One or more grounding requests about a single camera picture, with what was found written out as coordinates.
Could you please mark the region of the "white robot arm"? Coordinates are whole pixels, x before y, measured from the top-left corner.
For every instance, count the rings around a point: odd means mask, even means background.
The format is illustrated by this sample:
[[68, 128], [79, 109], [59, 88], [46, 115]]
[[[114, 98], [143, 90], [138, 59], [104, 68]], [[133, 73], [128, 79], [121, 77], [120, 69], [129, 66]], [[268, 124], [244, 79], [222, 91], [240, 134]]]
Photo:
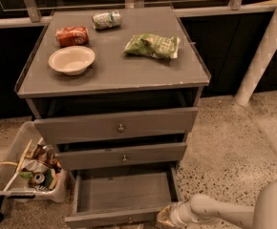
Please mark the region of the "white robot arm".
[[262, 189], [254, 206], [217, 201], [196, 194], [189, 201], [173, 203], [157, 215], [157, 222], [182, 228], [190, 223], [207, 224], [217, 219], [241, 229], [277, 229], [277, 181]]

